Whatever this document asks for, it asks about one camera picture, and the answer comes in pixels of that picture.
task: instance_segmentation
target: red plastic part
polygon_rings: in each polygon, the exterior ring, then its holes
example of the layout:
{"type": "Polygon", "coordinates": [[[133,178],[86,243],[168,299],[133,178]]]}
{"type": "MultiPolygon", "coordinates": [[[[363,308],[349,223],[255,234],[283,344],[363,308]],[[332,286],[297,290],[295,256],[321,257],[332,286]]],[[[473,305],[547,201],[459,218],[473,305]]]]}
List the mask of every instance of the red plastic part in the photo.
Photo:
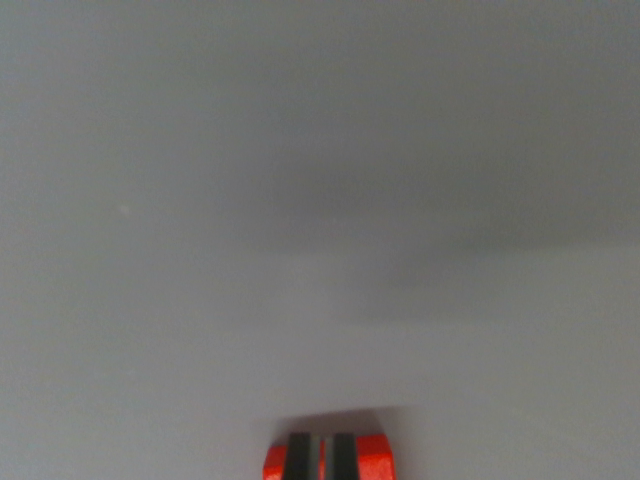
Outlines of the red plastic part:
{"type": "MultiPolygon", "coordinates": [[[[385,435],[368,435],[356,439],[360,480],[396,480],[393,453],[385,435]]],[[[286,446],[271,447],[262,467],[263,480],[281,480],[286,446]]],[[[324,480],[324,442],[320,445],[319,480],[324,480]]]]}

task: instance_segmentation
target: black stripe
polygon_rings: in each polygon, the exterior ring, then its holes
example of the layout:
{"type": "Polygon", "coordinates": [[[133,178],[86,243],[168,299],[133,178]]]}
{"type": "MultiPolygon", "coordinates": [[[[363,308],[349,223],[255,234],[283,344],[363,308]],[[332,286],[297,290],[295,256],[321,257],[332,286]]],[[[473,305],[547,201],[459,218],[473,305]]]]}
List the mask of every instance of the black stripe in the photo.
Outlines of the black stripe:
{"type": "Polygon", "coordinates": [[[360,480],[356,436],[352,433],[338,433],[333,437],[333,478],[360,480]]]}
{"type": "Polygon", "coordinates": [[[287,445],[282,480],[308,480],[311,456],[311,434],[292,433],[287,445]]]}

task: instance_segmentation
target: red object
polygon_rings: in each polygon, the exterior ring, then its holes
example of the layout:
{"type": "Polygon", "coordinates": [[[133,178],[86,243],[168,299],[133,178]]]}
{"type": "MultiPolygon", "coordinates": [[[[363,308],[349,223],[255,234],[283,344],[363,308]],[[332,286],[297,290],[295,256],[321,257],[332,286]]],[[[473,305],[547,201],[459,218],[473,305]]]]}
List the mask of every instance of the red object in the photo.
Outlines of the red object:
{"type": "MultiPolygon", "coordinates": [[[[356,439],[360,480],[396,480],[393,453],[385,435],[356,439]]],[[[281,480],[287,447],[271,447],[262,467],[263,480],[281,480]]],[[[324,442],[320,445],[319,480],[324,480],[324,442]]]]}

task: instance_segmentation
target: small speck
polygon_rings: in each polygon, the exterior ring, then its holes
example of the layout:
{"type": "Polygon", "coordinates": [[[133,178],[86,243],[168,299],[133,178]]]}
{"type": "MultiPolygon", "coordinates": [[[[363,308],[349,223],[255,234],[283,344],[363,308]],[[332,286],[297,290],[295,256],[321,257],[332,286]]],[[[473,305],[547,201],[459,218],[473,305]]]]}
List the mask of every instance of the small speck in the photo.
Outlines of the small speck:
{"type": "Polygon", "coordinates": [[[129,205],[122,204],[118,206],[118,211],[125,217],[128,217],[131,214],[131,208],[129,208],[129,205]]]}

